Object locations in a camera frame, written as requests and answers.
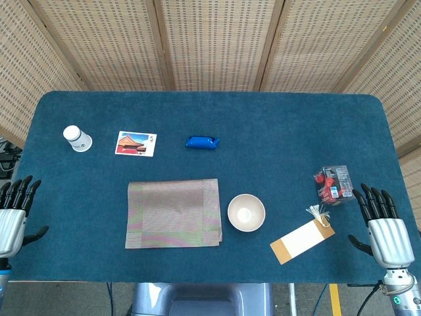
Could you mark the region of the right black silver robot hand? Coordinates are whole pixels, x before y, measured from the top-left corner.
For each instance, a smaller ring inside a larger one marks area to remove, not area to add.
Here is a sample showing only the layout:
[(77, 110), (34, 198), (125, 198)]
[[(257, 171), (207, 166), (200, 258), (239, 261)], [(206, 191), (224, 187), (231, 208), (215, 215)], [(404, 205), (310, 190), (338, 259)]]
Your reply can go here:
[(397, 212), (394, 200), (385, 190), (361, 184), (362, 191), (353, 190), (366, 230), (369, 244), (360, 242), (352, 234), (351, 244), (372, 256), (384, 269), (406, 269), (414, 262), (414, 252), (404, 220)]

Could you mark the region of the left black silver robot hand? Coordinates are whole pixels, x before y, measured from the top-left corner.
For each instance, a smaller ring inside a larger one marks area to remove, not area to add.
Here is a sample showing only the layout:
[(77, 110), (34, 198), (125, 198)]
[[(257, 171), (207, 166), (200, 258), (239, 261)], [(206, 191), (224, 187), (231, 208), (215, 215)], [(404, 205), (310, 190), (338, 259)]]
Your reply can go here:
[(25, 235), (30, 209), (41, 184), (41, 180), (31, 184), (32, 179), (29, 175), (1, 187), (1, 262), (14, 257), (22, 246), (38, 241), (49, 230), (43, 226), (35, 234)]

